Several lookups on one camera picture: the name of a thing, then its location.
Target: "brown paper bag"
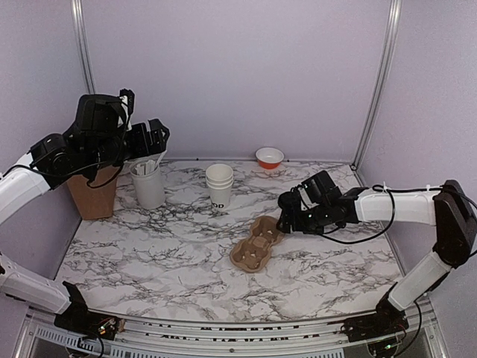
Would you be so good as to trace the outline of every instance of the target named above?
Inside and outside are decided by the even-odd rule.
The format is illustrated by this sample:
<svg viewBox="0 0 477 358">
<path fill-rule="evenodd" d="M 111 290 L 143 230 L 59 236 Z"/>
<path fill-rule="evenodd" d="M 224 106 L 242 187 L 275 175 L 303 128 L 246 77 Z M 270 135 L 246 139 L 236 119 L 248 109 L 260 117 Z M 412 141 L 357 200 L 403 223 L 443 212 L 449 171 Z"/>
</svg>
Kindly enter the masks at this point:
<svg viewBox="0 0 477 358">
<path fill-rule="evenodd" d="M 100 185 L 110 179 L 118 170 L 112 166 L 100 169 L 92 186 Z M 114 198 L 118 178 L 98 189 L 86 185 L 83 175 L 75 175 L 67 181 L 70 193 L 83 220 L 95 220 L 113 216 Z"/>
</svg>

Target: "white cup with utensils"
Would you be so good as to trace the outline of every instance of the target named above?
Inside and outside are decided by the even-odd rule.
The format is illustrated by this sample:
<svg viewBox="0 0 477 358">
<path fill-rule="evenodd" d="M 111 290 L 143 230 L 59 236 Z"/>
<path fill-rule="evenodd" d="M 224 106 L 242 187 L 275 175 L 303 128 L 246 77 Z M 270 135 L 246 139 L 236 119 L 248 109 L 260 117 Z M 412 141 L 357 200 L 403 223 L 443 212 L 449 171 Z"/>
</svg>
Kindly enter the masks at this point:
<svg viewBox="0 0 477 358">
<path fill-rule="evenodd" d="M 155 160 L 142 158 L 130 165 L 139 205 L 147 210 L 160 207 L 165 202 L 161 170 Z"/>
</svg>

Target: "pulp cup holder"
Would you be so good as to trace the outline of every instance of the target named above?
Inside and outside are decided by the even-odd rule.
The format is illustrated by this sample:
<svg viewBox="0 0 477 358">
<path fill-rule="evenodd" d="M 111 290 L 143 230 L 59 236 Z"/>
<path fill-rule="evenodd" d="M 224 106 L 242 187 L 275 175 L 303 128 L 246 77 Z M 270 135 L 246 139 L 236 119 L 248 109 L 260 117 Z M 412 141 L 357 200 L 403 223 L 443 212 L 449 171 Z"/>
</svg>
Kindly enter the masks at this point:
<svg viewBox="0 0 477 358">
<path fill-rule="evenodd" d="M 246 272 L 258 272 L 271 258 L 271 248 L 280 243 L 285 234 L 277 230 L 277 220 L 260 216 L 250 227 L 248 238 L 241 240 L 230 252 L 232 263 Z"/>
</svg>

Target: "white robot arm segment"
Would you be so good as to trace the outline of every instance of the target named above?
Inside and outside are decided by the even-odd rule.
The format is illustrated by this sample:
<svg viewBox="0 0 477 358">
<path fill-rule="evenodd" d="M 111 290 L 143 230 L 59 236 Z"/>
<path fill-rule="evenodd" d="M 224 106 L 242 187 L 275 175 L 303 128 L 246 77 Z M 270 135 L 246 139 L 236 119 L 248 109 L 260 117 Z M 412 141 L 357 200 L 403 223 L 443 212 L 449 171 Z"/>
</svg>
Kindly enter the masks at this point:
<svg viewBox="0 0 477 358">
<path fill-rule="evenodd" d="M 31 154 L 25 154 L 16 164 L 29 166 Z M 0 179 L 0 225 L 38 196 L 50 190 L 45 178 L 27 169 L 17 168 Z"/>
</svg>

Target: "metal frame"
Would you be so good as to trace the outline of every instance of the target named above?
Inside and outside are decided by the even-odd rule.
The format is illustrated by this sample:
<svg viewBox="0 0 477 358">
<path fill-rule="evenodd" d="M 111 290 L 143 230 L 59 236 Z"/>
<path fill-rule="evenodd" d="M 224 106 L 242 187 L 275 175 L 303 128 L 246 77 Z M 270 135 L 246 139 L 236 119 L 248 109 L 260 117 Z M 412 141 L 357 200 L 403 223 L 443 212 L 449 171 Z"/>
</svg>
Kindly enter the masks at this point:
<svg viewBox="0 0 477 358">
<path fill-rule="evenodd" d="M 373 97 L 371 99 L 370 108 L 367 112 L 364 129 L 359 140 L 358 148 L 351 165 L 353 170 L 359 169 L 361 166 L 366 149 L 369 144 L 371 135 L 373 134 L 374 125 L 378 116 L 379 103 L 381 101 L 383 89 L 385 88 L 386 80 L 388 79 L 389 70 L 391 68 L 391 61 L 393 58 L 394 47 L 396 45 L 397 28 L 399 23 L 399 16 L 401 14 L 402 0 L 391 0 L 389 8 L 388 26 L 386 28 L 385 45 L 382 50 L 381 63 L 379 64 L 378 77 L 374 87 Z"/>
<path fill-rule="evenodd" d="M 423 331 L 427 333 L 434 358 L 446 358 L 440 346 L 440 331 L 432 306 L 420 303 Z M 416 307 L 406 310 L 412 334 L 417 329 Z M 155 318 L 124 316 L 124 332 L 114 341 L 104 341 L 104 357 L 192 358 L 192 357 L 282 357 L 282 358 L 344 358 L 343 349 L 366 345 L 381 339 L 349 343 L 339 333 L 343 319 L 353 315 L 306 321 L 269 323 L 215 323 L 170 321 Z M 81 335 L 53 325 L 54 315 L 29 310 L 15 358 L 29 358 L 35 339 L 44 339 L 60 346 L 99 354 L 98 342 L 79 341 Z"/>
<path fill-rule="evenodd" d="M 83 20 L 83 4 L 81 0 L 72 0 L 72 15 L 75 25 L 75 36 L 78 45 L 81 68 L 83 70 L 84 84 L 86 91 L 92 95 L 96 93 L 95 82 L 92 76 L 92 67 L 89 60 L 88 41 L 86 39 L 86 29 Z"/>
</svg>

